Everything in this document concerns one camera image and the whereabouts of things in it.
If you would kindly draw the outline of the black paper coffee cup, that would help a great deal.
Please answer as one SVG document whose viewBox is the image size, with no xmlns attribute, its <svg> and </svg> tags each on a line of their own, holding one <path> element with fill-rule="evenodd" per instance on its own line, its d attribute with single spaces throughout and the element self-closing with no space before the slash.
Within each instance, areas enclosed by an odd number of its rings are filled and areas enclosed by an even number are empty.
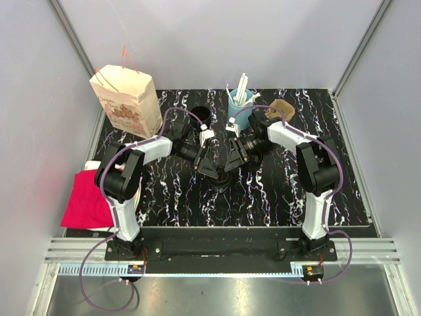
<svg viewBox="0 0 421 316">
<path fill-rule="evenodd" d="M 230 185 L 231 178 L 225 177 L 221 179 L 208 178 L 209 186 L 218 194 L 224 193 Z"/>
</svg>

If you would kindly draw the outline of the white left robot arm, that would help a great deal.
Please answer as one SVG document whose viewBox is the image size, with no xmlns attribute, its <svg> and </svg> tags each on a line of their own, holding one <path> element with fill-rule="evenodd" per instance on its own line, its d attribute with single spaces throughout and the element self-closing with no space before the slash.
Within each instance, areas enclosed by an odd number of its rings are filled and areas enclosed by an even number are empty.
<svg viewBox="0 0 421 316">
<path fill-rule="evenodd" d="M 206 124 L 200 126 L 199 145 L 184 141 L 189 126 L 178 122 L 173 128 L 148 140 L 132 144 L 111 144 L 95 174 L 95 185 L 106 199 L 116 238 L 122 242 L 119 253 L 129 261 L 136 260 L 142 245 L 135 240 L 140 228 L 136 220 L 134 196 L 141 184 L 143 166 L 157 159 L 175 155 L 193 165 L 193 169 L 209 178 L 217 179 L 218 172 L 209 157 L 207 141 L 215 137 Z"/>
</svg>

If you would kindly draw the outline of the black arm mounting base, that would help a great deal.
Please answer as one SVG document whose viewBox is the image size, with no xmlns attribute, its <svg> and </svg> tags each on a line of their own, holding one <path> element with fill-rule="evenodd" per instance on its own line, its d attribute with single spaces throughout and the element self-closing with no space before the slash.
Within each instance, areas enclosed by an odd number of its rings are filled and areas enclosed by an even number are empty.
<svg viewBox="0 0 421 316">
<path fill-rule="evenodd" d="M 300 228 L 145 227 L 132 253 L 110 241 L 107 261 L 146 260 L 150 274 L 230 275 L 291 273 L 292 263 L 335 263 L 333 241 L 309 252 Z"/>
</svg>

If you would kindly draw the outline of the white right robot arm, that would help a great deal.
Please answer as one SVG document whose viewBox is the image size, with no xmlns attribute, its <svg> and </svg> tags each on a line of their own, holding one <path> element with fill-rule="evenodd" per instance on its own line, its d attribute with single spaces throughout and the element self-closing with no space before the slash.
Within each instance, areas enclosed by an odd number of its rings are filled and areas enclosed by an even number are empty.
<svg viewBox="0 0 421 316">
<path fill-rule="evenodd" d="M 252 152 L 268 144 L 280 145 L 296 156 L 299 183 L 306 191 L 305 220 L 302 231 L 306 240 L 299 244 L 300 256 L 313 261 L 322 253 L 321 240 L 328 235 L 328 211 L 333 195 L 343 185 L 343 171 L 329 136 L 316 137 L 292 127 L 285 118 L 268 118 L 264 113 L 249 115 L 254 134 L 240 136 L 236 122 L 238 114 L 230 117 L 226 130 L 233 132 L 225 172 L 237 169 L 251 160 Z"/>
</svg>

